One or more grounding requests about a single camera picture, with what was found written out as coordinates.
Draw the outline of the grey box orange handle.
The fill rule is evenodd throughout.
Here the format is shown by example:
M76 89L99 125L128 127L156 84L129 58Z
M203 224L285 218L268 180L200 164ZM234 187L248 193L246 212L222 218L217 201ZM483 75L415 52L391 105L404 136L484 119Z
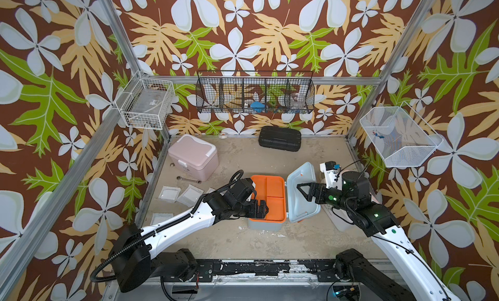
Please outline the grey box orange handle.
M319 214L321 210L320 205L307 201L297 189L299 184L317 181L314 167L309 162L290 173L287 179L264 175L254 175L251 179L257 191L257 195L252 198L264 201L268 213L264 219L249 219L250 229L278 232L286 221L299 223Z

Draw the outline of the white and salmon first aid box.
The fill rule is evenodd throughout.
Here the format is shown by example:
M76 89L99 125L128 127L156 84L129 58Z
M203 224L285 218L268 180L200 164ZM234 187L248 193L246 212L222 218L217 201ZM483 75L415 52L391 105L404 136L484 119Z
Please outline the white and salmon first aid box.
M342 190L343 174L348 171L349 170L346 169L345 171L339 172L339 175L336 177L336 181L331 183L332 188L338 189L340 191ZM340 232L345 232L350 228L357 229L344 210L336 210L331 206L322 206L322 209L326 212L326 215L330 218L335 228Z

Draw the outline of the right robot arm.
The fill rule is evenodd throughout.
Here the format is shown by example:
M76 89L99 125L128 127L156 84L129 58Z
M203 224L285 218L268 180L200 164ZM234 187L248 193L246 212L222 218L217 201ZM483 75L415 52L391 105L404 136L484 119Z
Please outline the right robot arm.
M410 243L392 212L372 200L369 180L362 172L343 172L337 182L339 188L316 182L295 188L309 202L345 211L352 224L382 249L407 287L368 265L353 250L337 254L338 276L356 279L384 300L458 300Z

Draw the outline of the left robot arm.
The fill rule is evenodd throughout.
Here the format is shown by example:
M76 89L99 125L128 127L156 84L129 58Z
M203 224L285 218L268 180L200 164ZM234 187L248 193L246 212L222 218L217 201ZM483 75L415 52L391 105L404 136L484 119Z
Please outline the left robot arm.
M117 281L120 291L127 293L154 277L191 280L198 271L196 259L187 249L167 252L169 246L223 220L263 219L269 213L266 202L257 199L256 185L243 174L236 171L228 184L201 195L193 208L175 217L126 228L109 257L91 273L91 282Z

